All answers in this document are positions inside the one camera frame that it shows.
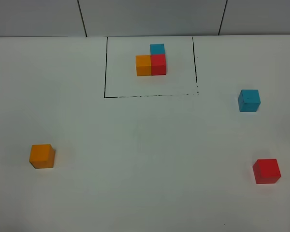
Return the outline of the orange template block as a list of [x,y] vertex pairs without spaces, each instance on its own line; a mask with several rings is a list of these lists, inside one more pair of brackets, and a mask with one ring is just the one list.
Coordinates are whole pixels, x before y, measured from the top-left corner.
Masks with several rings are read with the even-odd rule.
[[136,60],[136,73],[137,76],[150,76],[151,75],[151,56],[138,55]]

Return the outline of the red template block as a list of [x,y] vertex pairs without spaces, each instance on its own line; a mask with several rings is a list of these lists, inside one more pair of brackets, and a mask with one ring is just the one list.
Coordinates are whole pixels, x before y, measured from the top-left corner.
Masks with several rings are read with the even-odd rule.
[[167,63],[166,55],[151,55],[151,75],[166,75]]

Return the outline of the blue template block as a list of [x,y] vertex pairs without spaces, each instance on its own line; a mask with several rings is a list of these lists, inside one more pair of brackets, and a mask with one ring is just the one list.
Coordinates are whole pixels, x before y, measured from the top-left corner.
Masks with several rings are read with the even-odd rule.
[[150,54],[151,55],[165,55],[164,44],[151,44]]

